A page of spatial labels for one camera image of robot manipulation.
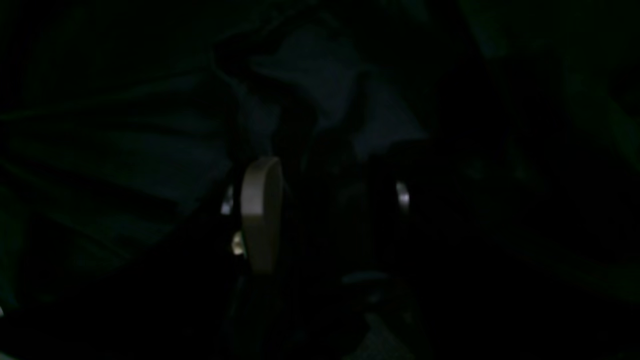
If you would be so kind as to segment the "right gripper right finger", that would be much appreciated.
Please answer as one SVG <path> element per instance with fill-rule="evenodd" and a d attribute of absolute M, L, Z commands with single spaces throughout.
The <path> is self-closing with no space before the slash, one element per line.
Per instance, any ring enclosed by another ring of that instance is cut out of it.
<path fill-rule="evenodd" d="M 392 159 L 375 154 L 367 162 L 372 246 L 378 261 L 402 257 L 409 235 L 409 190 Z"/>

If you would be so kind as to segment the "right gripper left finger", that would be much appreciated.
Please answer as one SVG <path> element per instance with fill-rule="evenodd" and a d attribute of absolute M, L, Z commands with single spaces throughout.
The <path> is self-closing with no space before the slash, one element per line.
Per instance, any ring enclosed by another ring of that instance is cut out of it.
<path fill-rule="evenodd" d="M 277 268 L 284 185 L 281 160 L 261 157 L 246 167 L 222 198 L 221 215 L 231 218 L 234 227 L 227 248 L 258 276 L 270 276 Z"/>

